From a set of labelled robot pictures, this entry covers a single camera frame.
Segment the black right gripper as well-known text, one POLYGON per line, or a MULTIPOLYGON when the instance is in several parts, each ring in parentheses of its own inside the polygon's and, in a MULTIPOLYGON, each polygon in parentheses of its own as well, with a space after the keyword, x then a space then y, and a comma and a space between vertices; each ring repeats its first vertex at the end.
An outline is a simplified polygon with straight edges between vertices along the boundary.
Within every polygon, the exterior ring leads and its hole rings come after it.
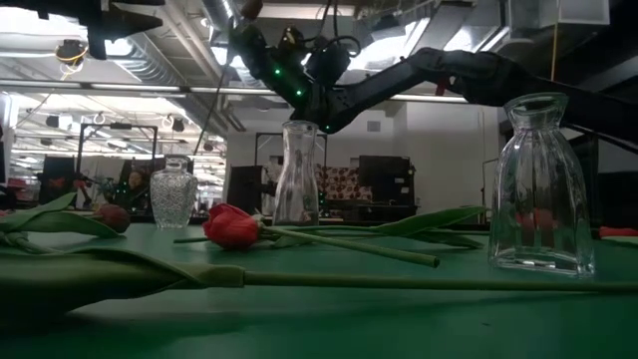
POLYGON ((354 38, 337 36, 310 40, 295 27, 284 29, 277 46, 269 47, 253 24, 238 25, 230 34, 231 48, 251 76, 292 108, 293 120, 311 122, 326 134, 335 134, 362 112, 349 89, 338 83, 354 54, 345 44, 354 38))

